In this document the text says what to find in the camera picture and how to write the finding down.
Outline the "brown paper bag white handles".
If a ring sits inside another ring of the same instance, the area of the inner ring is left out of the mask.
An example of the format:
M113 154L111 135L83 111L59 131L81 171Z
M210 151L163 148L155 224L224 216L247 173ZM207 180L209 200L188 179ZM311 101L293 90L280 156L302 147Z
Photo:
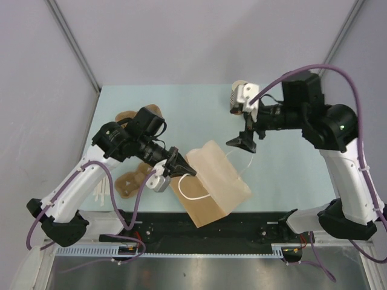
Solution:
M252 197L250 187L214 141L186 154L195 176L172 178L171 188L197 228L228 216Z

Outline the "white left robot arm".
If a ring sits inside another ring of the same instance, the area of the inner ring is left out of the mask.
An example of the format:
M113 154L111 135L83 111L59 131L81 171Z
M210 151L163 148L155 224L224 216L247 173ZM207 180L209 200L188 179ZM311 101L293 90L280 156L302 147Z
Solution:
M66 180L43 199L31 199L27 209L35 218L26 240L37 224L53 243L68 247L85 235L89 222L79 212L96 185L126 159L136 157L151 167L142 186L163 192L172 178L196 175L176 147L165 149L157 144L167 128L165 119L149 107L142 107L133 117L104 124Z

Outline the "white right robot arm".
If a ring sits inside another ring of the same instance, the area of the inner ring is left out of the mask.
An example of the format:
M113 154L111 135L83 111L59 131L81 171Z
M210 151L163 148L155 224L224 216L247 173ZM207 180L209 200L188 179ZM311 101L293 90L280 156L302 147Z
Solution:
M326 104L320 77L310 71L287 77L281 86L282 101L265 105L259 100L251 105L259 85L243 80L233 83L230 113L244 116L245 129L226 144L255 153L254 134L262 140L268 131L301 130L302 137L322 155L337 198L321 207L288 212L280 220L280 238L294 242L301 233L324 230L336 239L369 240L380 219L376 211L383 210L385 203L379 199L373 204L363 175L356 113L346 105Z

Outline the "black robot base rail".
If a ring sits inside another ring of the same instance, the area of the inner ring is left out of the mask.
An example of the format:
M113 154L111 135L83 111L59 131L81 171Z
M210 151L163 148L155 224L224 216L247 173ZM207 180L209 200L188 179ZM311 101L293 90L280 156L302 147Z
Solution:
M116 238L100 235L101 242L124 242L140 238L149 254L269 254L272 245L305 246L309 235L293 233L277 212L241 212L197 228L187 213L146 213L137 215L131 230Z

